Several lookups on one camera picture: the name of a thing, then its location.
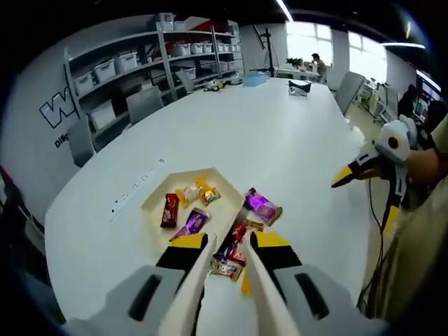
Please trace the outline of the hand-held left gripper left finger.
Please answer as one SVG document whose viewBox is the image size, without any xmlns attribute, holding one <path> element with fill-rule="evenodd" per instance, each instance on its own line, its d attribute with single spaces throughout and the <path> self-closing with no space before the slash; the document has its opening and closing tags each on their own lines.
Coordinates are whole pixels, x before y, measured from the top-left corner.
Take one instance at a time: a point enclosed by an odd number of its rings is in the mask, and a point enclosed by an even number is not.
<svg viewBox="0 0 448 336">
<path fill-rule="evenodd" d="M 70 335 L 195 335 L 209 267 L 207 234 L 183 235 L 106 295 L 101 310 L 73 318 Z"/>
</svg>

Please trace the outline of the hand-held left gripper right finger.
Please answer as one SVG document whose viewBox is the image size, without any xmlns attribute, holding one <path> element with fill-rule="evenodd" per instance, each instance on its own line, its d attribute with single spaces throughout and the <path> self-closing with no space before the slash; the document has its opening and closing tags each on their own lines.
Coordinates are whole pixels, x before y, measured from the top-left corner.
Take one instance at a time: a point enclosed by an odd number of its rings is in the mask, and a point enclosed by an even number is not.
<svg viewBox="0 0 448 336">
<path fill-rule="evenodd" d="M 259 335 L 373 333 L 373 322 L 350 293 L 320 269 L 303 265 L 278 234 L 251 234 L 251 288 Z"/>
</svg>

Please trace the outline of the person's right hand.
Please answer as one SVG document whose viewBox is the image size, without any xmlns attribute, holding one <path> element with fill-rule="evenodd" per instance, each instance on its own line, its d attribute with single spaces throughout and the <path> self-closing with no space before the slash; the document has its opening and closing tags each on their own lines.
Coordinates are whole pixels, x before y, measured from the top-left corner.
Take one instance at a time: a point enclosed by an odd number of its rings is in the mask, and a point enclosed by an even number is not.
<svg viewBox="0 0 448 336">
<path fill-rule="evenodd" d="M 434 150 L 411 150 L 406 166 L 409 177 L 416 183 L 431 184 L 438 177 L 438 157 Z"/>
</svg>

